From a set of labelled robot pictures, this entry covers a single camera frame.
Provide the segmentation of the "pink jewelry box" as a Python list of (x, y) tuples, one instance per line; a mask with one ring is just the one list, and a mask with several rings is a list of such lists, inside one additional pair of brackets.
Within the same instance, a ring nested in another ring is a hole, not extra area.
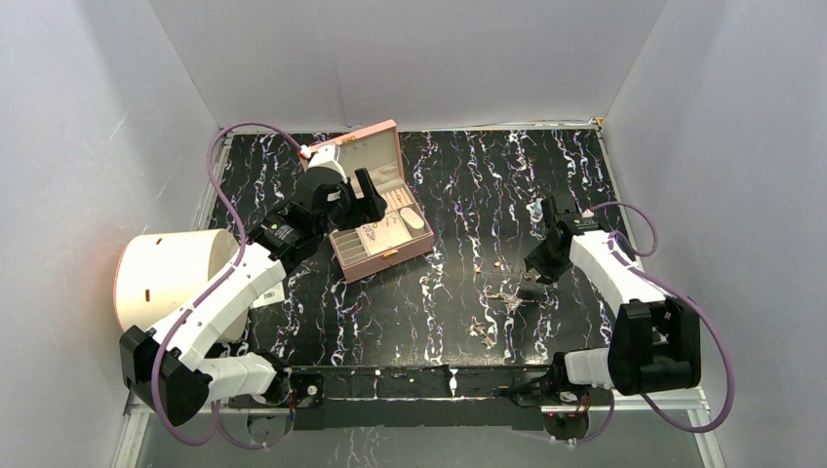
[(355, 171), (365, 168), (387, 202), (382, 220), (330, 235), (345, 281), (353, 283), (433, 250), (434, 233), (405, 180), (398, 127), (387, 120), (317, 142), (340, 146), (339, 162), (361, 197)]

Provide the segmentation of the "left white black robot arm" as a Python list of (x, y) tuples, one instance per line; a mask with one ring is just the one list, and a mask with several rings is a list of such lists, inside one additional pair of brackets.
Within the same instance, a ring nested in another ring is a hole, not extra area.
[(247, 231), (237, 256), (194, 297), (147, 330), (119, 340), (126, 386), (171, 427), (207, 403), (256, 395), (269, 406), (288, 401), (288, 366), (269, 352), (211, 358), (208, 353), (253, 302), (282, 283), (337, 230), (380, 221), (386, 201), (365, 168), (353, 177), (307, 169), (293, 196)]

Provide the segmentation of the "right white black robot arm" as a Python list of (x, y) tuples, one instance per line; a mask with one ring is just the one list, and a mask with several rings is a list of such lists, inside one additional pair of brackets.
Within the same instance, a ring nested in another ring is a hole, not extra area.
[(588, 387), (629, 395), (691, 388), (701, 377), (700, 324), (689, 304), (643, 279), (609, 226), (554, 198), (528, 204), (546, 234), (524, 258), (540, 284), (582, 272), (615, 313), (605, 348), (558, 352), (549, 377), (551, 395), (575, 403)]

